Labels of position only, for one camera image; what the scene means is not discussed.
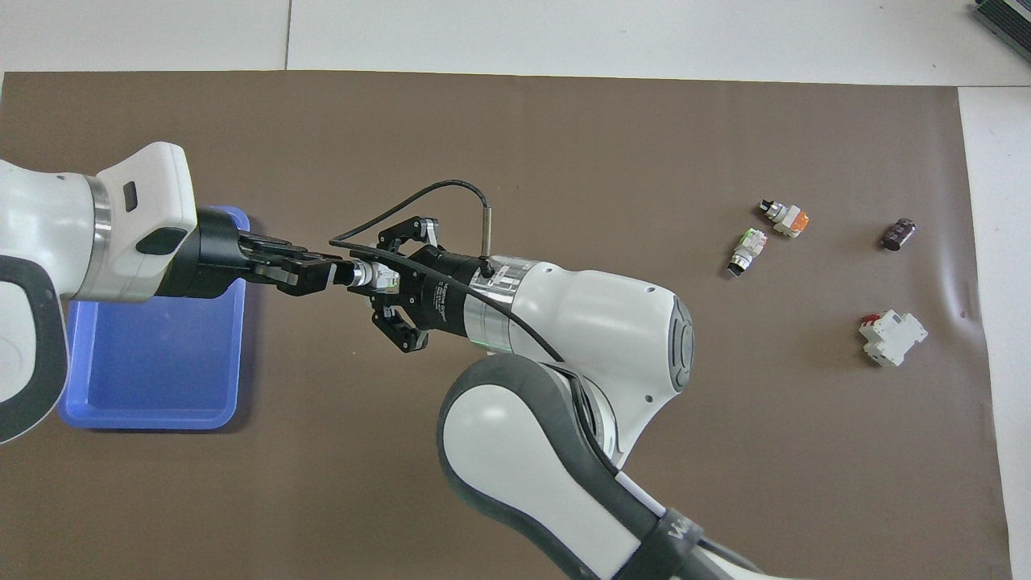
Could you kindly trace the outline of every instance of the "black cable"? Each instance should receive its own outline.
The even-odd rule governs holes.
[[[462,179],[444,179],[442,181],[437,181],[435,183],[428,184],[428,185],[424,186],[423,189],[421,189],[421,190],[417,191],[415,193],[409,195],[408,198],[405,199],[404,201],[398,203],[397,205],[391,207],[390,209],[387,209],[386,211],[384,211],[383,213],[379,213],[375,217],[372,217],[371,219],[365,221],[364,224],[358,226],[357,228],[355,228],[353,230],[345,231],[345,232],[341,233],[340,235],[337,235],[336,237],[334,237],[333,239],[330,240],[330,243],[332,243],[333,241],[343,241],[344,239],[347,239],[348,237],[352,237],[354,235],[358,235],[359,233],[362,233],[363,231],[365,231],[365,230],[369,229],[370,227],[378,224],[379,221],[386,219],[387,217],[393,215],[394,213],[397,213],[401,209],[404,209],[409,204],[411,204],[411,202],[415,201],[417,199],[419,199],[420,197],[426,195],[427,193],[430,193],[431,191],[433,191],[435,189],[440,189],[442,186],[447,186],[447,185],[463,186],[463,187],[471,191],[472,193],[475,193],[476,197],[478,197],[479,201],[484,204],[484,207],[489,208],[491,206],[491,203],[489,201],[487,201],[487,196],[484,195],[483,191],[479,191],[478,186],[470,183],[469,181],[463,181]]]
[[[437,271],[437,270],[435,270],[435,269],[433,269],[431,267],[425,266],[425,265],[423,265],[423,264],[421,264],[419,262],[413,261],[413,260],[409,260],[408,258],[405,258],[404,255],[400,255],[398,253],[395,253],[393,251],[388,251],[386,249],[380,249],[378,247],[370,247],[368,245],[362,245],[360,243],[351,243],[351,242],[347,242],[347,241],[340,241],[339,239],[336,239],[336,238],[330,239],[329,242],[330,242],[330,245],[336,245],[337,247],[346,247],[348,249],[357,249],[359,251],[365,251],[367,253],[372,253],[373,255],[376,255],[378,258],[381,258],[381,259],[385,259],[385,260],[388,260],[388,261],[392,261],[392,262],[397,263],[397,264],[402,264],[402,265],[404,265],[406,267],[409,267],[409,268],[411,268],[411,269],[413,269],[413,270],[415,270],[415,271],[418,271],[418,272],[420,272],[420,273],[422,273],[424,275],[427,275],[427,276],[432,277],[434,279],[437,279],[439,281],[445,281],[447,283],[451,283],[451,284],[455,285],[455,287],[458,287],[463,295],[465,295],[467,297],[472,297],[472,298],[476,299],[477,301],[484,303],[485,305],[491,307],[492,309],[498,311],[499,313],[501,313],[502,315],[504,315],[505,318],[507,318],[508,320],[511,320],[517,326],[519,326],[520,329],[522,329],[523,331],[526,331],[526,334],[529,335],[530,338],[532,338],[534,341],[536,341],[536,343],[538,345],[540,345],[540,348],[544,349],[544,352],[547,353],[547,356],[550,356],[550,357],[552,357],[552,359],[555,360],[555,363],[565,363],[565,360],[562,359],[561,355],[559,355],[558,351],[556,351],[554,348],[552,348],[552,345],[548,345],[547,341],[545,341],[543,337],[541,337],[540,335],[538,335],[537,332],[534,331],[532,327],[530,327],[529,325],[527,325],[527,322],[525,320],[523,320],[522,318],[520,318],[519,315],[517,315],[516,313],[513,313],[511,310],[509,310],[507,307],[505,307],[501,303],[498,303],[498,302],[496,302],[496,301],[494,301],[492,299],[489,299],[488,297],[485,297],[484,295],[480,295],[479,293],[476,293],[475,289],[473,289],[472,287],[469,287],[468,285],[466,285],[465,283],[463,283],[463,282],[455,279],[454,277],[452,277],[452,276],[450,276],[447,274],[444,274],[444,273],[440,273],[439,271]]]
[[[742,556],[741,554],[735,552],[734,550],[731,550],[730,548],[724,546],[723,544],[718,544],[709,540],[707,537],[703,536],[702,539],[698,541],[698,545],[712,552],[713,554],[722,557],[723,559],[731,564],[737,565],[745,570],[755,572],[756,574],[766,574],[762,570],[759,570],[758,566],[752,564],[752,560],[750,560],[749,558]]]

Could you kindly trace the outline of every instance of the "black strap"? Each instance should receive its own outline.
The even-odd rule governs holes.
[[[703,535],[701,526],[667,510],[613,580],[732,580],[698,549]]]

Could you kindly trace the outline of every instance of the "small black capacitor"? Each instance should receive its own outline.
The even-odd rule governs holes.
[[[885,236],[880,238],[880,244],[892,251],[898,251],[899,247],[909,239],[914,231],[917,231],[917,224],[912,219],[902,217],[888,228]]]

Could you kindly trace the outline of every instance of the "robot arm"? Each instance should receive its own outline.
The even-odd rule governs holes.
[[[153,297],[196,219],[186,157],[170,143],[96,176],[0,161],[0,442],[39,422],[61,395],[61,301]]]
[[[352,249],[344,259],[241,232],[194,207],[182,150],[169,143],[96,177],[0,161],[0,443],[60,397],[61,300],[214,298],[238,277],[292,296],[343,284],[369,299],[373,325],[402,351],[440,330],[501,353],[448,393],[440,464],[467,503],[570,577],[768,579],[620,471],[688,381],[694,333],[679,299],[614,274],[488,258],[486,242],[479,257],[446,251],[436,234],[436,219],[415,216],[381,231],[375,248],[334,238]],[[408,240],[424,245],[405,257]]]
[[[364,282],[363,267],[197,209],[186,156],[171,143],[96,176],[0,160],[0,443],[42,420],[64,388],[61,301],[214,298],[237,277],[301,296]]]

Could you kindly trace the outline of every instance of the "electronic component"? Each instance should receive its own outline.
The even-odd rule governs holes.
[[[773,221],[773,229],[788,237],[798,237],[805,226],[809,225],[809,215],[798,205],[788,205],[779,201],[766,201],[759,204],[765,215]]]
[[[917,224],[912,219],[902,217],[888,228],[885,236],[880,238],[880,244],[892,251],[898,251],[899,247],[909,239],[914,231],[917,231]]]
[[[859,334],[867,340],[863,351],[882,367],[899,367],[905,353],[927,338],[927,331],[917,317],[895,311],[863,317]]]
[[[756,259],[756,255],[762,252],[763,247],[766,245],[766,234],[755,228],[749,228],[749,231],[744,232],[741,236],[741,240],[737,242],[737,247],[734,247],[734,254],[730,257],[730,263],[727,264],[727,269],[734,276],[741,275],[741,272],[749,269],[752,265],[752,260]]]

